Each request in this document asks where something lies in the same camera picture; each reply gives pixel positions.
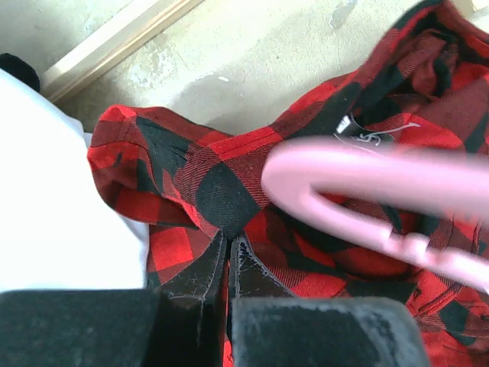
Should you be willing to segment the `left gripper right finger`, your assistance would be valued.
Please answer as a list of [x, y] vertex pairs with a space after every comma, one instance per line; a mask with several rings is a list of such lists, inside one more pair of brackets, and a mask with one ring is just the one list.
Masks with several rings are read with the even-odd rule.
[[428, 366], [407, 309], [382, 297], [299, 298], [233, 240], [228, 331], [236, 366]]

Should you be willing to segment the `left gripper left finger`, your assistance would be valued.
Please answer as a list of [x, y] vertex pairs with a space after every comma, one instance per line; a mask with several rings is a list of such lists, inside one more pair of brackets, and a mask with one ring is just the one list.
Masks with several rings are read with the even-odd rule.
[[155, 288], [1, 295], [3, 366], [220, 366], [228, 241]]

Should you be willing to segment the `pink plastic hanger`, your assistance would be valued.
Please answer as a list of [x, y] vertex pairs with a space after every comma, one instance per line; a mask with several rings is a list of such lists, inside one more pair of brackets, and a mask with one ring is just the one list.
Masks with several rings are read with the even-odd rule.
[[270, 201], [304, 223], [470, 287], [488, 289], [486, 260], [456, 248], [436, 250], [427, 236], [400, 236], [391, 225], [345, 209], [329, 193], [424, 214], [488, 218], [488, 162], [455, 151], [361, 148], [335, 138], [298, 138], [268, 155], [261, 184]]

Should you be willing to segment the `red black plaid shirt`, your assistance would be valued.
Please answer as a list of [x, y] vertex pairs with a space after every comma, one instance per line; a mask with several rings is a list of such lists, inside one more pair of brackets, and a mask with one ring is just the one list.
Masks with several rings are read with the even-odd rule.
[[149, 225], [157, 284], [240, 239], [245, 294], [389, 297], [432, 365], [488, 364], [488, 35], [450, 1], [420, 2], [270, 125], [115, 105], [88, 160], [102, 199]]

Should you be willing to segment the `white hanging shirt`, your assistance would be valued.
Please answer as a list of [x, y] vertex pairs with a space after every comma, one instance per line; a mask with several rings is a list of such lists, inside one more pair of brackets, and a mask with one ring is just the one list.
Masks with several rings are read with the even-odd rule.
[[1, 74], [1, 289], [143, 288], [149, 229], [100, 197], [90, 135]]

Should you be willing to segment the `wooden clothes rack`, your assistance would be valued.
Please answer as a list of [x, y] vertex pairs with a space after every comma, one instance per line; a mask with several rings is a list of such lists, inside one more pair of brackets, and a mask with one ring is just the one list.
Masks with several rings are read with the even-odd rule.
[[201, 3], [131, 2], [42, 75], [41, 94], [52, 103], [76, 95]]

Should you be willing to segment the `black hanging garment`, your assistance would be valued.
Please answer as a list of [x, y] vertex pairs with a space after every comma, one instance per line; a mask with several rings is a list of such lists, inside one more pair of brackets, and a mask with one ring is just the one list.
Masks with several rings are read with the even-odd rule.
[[6, 73], [29, 86], [36, 92], [40, 92], [40, 79], [28, 63], [12, 54], [4, 53], [0, 55], [0, 67]]

